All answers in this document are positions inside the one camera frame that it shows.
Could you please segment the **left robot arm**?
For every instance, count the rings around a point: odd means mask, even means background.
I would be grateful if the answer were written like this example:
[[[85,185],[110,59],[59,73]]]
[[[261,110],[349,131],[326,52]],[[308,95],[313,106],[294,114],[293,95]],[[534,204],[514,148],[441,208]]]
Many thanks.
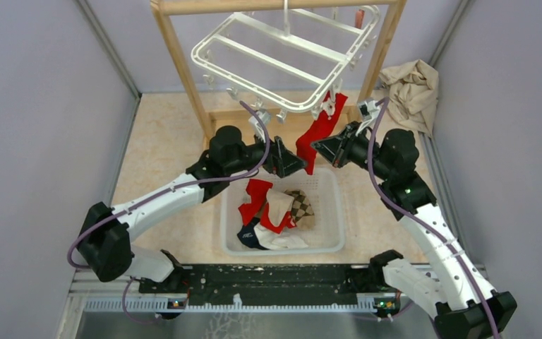
[[[198,161],[169,184],[115,207],[92,205],[73,249],[103,283],[123,275],[155,281],[166,292],[183,283],[179,263],[167,251],[141,251],[133,241],[152,226],[191,206],[209,201],[230,182],[259,168],[279,178],[306,167],[307,162],[287,149],[279,136],[256,136],[252,145],[235,126],[223,126],[210,139]]]

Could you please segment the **white plastic basket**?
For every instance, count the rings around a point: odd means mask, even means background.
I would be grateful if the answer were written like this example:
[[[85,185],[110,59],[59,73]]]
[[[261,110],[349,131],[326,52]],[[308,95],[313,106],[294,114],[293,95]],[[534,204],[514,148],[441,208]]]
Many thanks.
[[[261,172],[222,194],[221,245],[232,256],[321,254],[345,243],[335,174],[315,168],[280,179]]]

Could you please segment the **cream thin sock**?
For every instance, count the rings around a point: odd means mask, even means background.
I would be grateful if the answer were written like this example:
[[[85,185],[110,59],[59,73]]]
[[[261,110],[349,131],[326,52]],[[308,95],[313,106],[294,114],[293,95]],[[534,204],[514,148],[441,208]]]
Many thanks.
[[[277,234],[282,233],[285,228],[293,228],[290,215],[293,200],[291,196],[281,191],[269,190],[260,216],[260,224]]]

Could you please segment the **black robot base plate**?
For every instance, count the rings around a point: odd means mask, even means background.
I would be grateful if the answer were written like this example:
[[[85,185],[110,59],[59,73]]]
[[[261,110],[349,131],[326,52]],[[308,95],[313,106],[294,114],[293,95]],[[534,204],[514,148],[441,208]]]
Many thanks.
[[[243,308],[314,309],[349,307],[380,317],[394,316],[406,304],[396,289],[381,285],[367,265],[195,264],[177,268],[163,282],[139,279],[139,292],[186,295],[186,305]]]

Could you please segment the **navy santa sock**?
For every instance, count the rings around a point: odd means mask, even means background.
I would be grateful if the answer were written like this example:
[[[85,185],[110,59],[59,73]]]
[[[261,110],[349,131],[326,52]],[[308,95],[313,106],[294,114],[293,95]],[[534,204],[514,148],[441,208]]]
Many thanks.
[[[258,218],[253,218],[247,225],[244,225],[241,228],[236,236],[244,246],[250,249],[267,250],[267,248],[260,244],[258,236],[255,233],[255,226],[258,225],[259,222],[260,220]]]

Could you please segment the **white sock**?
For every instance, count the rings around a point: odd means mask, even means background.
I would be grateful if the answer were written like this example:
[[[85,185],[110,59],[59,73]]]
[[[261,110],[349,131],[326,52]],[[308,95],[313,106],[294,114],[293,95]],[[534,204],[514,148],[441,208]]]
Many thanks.
[[[267,250],[282,251],[308,248],[308,244],[300,236],[290,231],[277,234],[261,225],[256,225],[254,232],[259,245]]]

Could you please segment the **white clip drying hanger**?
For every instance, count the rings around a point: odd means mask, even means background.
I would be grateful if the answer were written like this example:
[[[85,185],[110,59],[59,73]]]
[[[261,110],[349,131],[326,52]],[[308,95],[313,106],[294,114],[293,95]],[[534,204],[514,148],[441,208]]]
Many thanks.
[[[323,110],[332,116],[342,74],[355,67],[364,49],[375,39],[374,32],[382,18],[378,10],[379,16],[366,11],[362,29],[371,30],[368,41],[343,69],[338,69],[334,60],[297,49],[237,19],[225,25],[223,22],[230,15],[192,48],[191,59],[203,70],[208,83],[216,80],[226,83],[232,99],[236,100],[243,91],[256,96],[257,107],[264,104],[278,107],[279,121],[284,121],[288,114],[318,118]],[[348,23],[337,7],[313,12],[354,27],[355,19]],[[281,10],[263,15],[247,12],[247,16],[343,54],[350,52],[358,38],[350,31],[294,12],[286,14]]]

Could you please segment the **brown argyle sock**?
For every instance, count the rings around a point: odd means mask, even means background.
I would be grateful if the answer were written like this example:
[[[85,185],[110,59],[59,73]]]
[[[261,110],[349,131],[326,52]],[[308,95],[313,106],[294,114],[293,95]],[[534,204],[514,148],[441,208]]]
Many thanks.
[[[306,193],[300,189],[289,189],[284,194],[294,199],[290,210],[294,227],[303,231],[312,230],[315,227],[315,213]]]

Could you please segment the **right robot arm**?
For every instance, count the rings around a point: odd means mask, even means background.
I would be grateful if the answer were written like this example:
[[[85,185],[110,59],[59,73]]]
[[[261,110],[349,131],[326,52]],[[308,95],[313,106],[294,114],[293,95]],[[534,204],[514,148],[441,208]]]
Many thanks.
[[[391,129],[382,143],[348,124],[311,147],[333,167],[349,163],[369,172],[382,202],[422,250],[436,274],[422,273],[395,250],[374,256],[369,281],[378,291],[403,292],[433,321],[440,338],[498,338],[517,309],[510,292],[499,292],[466,255],[443,217],[436,197],[416,171],[414,134]]]

